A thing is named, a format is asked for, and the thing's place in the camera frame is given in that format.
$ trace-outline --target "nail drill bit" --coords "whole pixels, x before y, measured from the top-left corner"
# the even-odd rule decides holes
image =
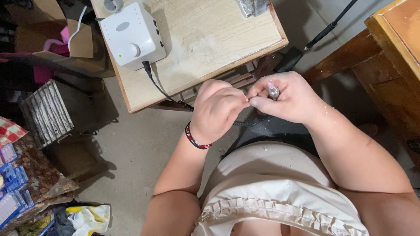
[[[268,95],[270,96],[270,98],[273,101],[277,101],[278,97],[280,96],[279,89],[276,86],[274,86],[274,84],[271,82],[267,83],[267,87],[268,87]]]

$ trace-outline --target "person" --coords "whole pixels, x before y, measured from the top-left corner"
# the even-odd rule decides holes
[[[277,101],[268,82],[281,92]],[[250,144],[218,164],[199,199],[205,145],[250,105],[304,124],[320,159],[285,143]],[[261,78],[247,96],[206,81],[186,130],[156,183],[141,236],[419,234],[420,202],[401,166],[296,72]]]

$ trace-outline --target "red beaded bracelet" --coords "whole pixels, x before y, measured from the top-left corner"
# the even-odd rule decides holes
[[[213,144],[209,144],[209,145],[201,145],[199,144],[197,141],[194,140],[194,138],[192,138],[191,136],[191,132],[189,130],[189,124],[191,123],[191,121],[188,123],[188,125],[185,127],[185,134],[188,138],[188,140],[192,143],[192,145],[194,145],[196,148],[200,148],[202,150],[207,149],[209,147],[211,147]]]

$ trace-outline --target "plastic bag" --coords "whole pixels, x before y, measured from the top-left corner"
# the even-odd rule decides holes
[[[76,230],[72,236],[91,236],[94,232],[105,233],[110,220],[110,207],[68,207],[67,217]]]

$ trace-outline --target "hand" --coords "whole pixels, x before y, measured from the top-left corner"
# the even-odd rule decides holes
[[[207,80],[194,103],[191,136],[202,145],[217,141],[246,107],[249,107],[248,99],[241,90],[225,81]]]
[[[267,83],[280,90],[277,101],[268,98]],[[260,78],[248,91],[251,106],[290,122],[307,124],[328,105],[298,73],[291,71]]]

